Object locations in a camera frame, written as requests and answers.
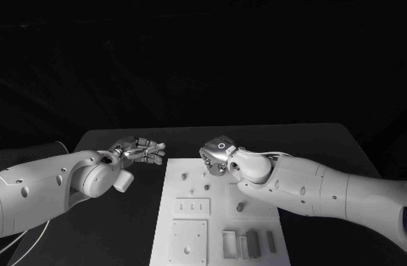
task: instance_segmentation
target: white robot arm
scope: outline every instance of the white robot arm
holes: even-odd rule
[[[298,215],[366,226],[407,252],[407,181],[346,174],[281,152],[256,154],[224,136],[198,153],[209,173],[229,171],[246,196]]]
[[[0,238],[41,225],[110,186],[125,192],[134,176],[122,169],[132,162],[160,165],[164,147],[125,137],[106,151],[79,151],[0,171]]]

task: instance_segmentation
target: black background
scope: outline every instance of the black background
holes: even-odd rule
[[[340,123],[407,179],[405,0],[0,0],[0,148]]]

